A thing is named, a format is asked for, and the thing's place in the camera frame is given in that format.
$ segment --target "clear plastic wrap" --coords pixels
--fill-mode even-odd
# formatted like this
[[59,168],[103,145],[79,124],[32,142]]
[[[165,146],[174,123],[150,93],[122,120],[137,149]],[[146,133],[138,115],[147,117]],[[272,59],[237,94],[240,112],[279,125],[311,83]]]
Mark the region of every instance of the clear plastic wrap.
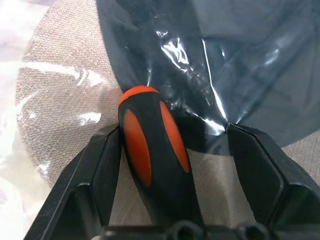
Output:
[[[13,226],[21,239],[63,168],[117,123],[118,99],[136,85],[170,106],[207,224],[253,221],[227,123],[270,134],[320,184],[316,0],[56,0],[29,13],[27,33],[8,24],[14,2],[0,3],[0,30],[19,39],[17,56],[12,37],[0,56],[0,239]],[[122,161],[110,224],[149,223]]]

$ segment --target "screwdriver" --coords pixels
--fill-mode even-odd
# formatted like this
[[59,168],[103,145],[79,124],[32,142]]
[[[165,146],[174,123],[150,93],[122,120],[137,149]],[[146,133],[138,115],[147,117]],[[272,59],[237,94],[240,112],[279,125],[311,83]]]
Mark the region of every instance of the screwdriver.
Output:
[[129,89],[118,118],[127,162],[153,224],[203,225],[189,156],[160,93],[143,85]]

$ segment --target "beige fabric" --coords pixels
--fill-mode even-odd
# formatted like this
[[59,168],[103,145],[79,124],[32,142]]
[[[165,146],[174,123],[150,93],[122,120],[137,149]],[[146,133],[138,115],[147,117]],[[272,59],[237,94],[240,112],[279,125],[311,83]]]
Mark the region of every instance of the beige fabric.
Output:
[[[121,91],[104,47],[95,0],[57,0],[36,29],[16,87],[18,127],[52,186],[96,130],[117,122]],[[284,150],[320,183],[320,133]],[[253,221],[232,157],[189,151],[207,224]],[[150,224],[122,159],[112,225]]]

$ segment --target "plastic packaging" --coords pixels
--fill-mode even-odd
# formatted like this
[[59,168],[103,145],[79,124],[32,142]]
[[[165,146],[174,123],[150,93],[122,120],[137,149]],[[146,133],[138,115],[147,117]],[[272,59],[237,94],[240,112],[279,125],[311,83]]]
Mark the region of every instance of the plastic packaging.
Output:
[[[141,84],[179,124],[206,224],[253,221],[228,123],[267,132],[320,184],[316,0],[28,3],[28,31],[14,28],[17,2],[0,3],[1,31],[18,36],[0,56],[0,239],[23,237],[64,167],[117,123],[122,91]],[[150,224],[125,160],[110,224]]]

